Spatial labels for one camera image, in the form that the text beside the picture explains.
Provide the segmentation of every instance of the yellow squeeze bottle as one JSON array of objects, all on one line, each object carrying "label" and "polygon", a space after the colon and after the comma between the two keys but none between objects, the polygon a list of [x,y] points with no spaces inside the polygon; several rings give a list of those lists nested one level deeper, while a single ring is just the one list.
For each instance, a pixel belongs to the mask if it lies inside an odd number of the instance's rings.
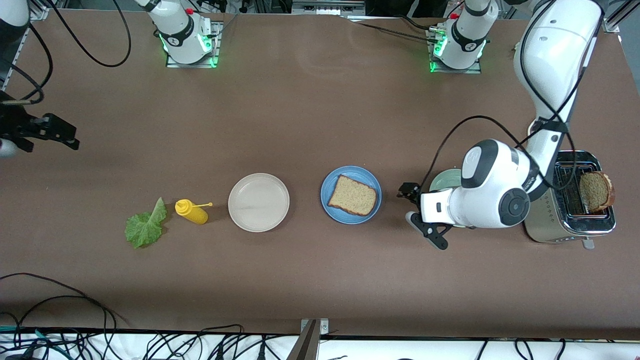
[{"label": "yellow squeeze bottle", "polygon": [[209,219],[209,214],[201,209],[202,206],[213,206],[213,203],[194,205],[190,200],[182,199],[175,203],[175,212],[198,225],[202,225]]}]

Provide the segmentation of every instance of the bread slice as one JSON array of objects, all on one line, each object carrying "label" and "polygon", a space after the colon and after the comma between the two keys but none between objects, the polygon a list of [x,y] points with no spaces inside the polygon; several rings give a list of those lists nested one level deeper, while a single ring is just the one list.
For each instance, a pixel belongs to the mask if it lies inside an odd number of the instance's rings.
[{"label": "bread slice", "polygon": [[602,171],[587,172],[580,176],[580,196],[592,213],[608,208],[616,200],[611,179]]},{"label": "bread slice", "polygon": [[328,205],[365,217],[371,213],[377,200],[378,194],[374,188],[340,175]]}]

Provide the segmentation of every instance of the toaster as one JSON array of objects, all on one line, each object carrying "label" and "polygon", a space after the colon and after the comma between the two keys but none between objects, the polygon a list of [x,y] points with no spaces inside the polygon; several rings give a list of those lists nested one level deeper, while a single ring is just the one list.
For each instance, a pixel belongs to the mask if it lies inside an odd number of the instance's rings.
[{"label": "toaster", "polygon": [[593,237],[609,234],[616,227],[613,207],[589,212],[580,196],[580,176],[600,171],[600,163],[586,151],[575,151],[575,177],[570,178],[573,151],[559,151],[554,166],[554,183],[566,184],[564,190],[547,189],[539,199],[531,202],[524,220],[527,234],[540,243],[563,243],[582,240],[586,249],[593,249]]}]

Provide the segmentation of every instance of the table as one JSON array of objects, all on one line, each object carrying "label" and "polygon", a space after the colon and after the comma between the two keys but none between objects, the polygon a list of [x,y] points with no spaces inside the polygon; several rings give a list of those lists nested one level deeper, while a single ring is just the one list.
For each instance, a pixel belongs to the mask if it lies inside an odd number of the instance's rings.
[{"label": "table", "polygon": [[[117,13],[65,11],[102,61],[125,52]],[[404,221],[399,185],[424,175],[461,119],[493,116],[525,136],[532,101],[512,70],[525,22],[497,21],[481,75],[429,73],[426,46],[332,16],[241,15],[225,31],[217,69],[166,69],[144,13],[126,13],[131,58],[92,63],[51,14],[36,24],[54,74],[33,114],[77,126],[80,150],[37,142],[0,170],[0,273],[28,271],[82,289],[127,319],[123,327],[190,329],[239,322],[247,331],[297,332],[329,318],[336,334],[638,338],[636,204],[640,102],[617,35],[600,35],[572,120],[577,147],[613,178],[617,229],[586,251],[544,245],[522,226],[454,229],[440,252]],[[432,24],[436,19],[422,19]],[[401,20],[375,24],[400,31]],[[36,79],[43,51],[29,36],[18,66]],[[28,84],[13,76],[8,92]],[[494,125],[461,127],[437,171],[459,166]],[[319,188],[331,170],[359,165],[383,188],[362,225],[330,219]],[[287,218],[260,234],[236,227],[225,204],[255,172],[291,194]],[[213,202],[203,226],[170,214],[160,240],[134,250],[126,219],[162,196]],[[60,288],[0,284],[0,307],[19,312]],[[102,327],[77,301],[52,303],[25,325]]]}]

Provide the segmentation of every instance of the green lettuce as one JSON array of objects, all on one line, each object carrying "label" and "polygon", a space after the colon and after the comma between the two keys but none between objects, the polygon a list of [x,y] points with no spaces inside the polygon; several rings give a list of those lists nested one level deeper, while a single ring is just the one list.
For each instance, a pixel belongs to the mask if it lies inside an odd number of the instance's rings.
[{"label": "green lettuce", "polygon": [[166,219],[166,207],[162,198],[158,199],[152,212],[133,215],[127,219],[124,234],[135,249],[153,244],[162,235],[162,221]]}]

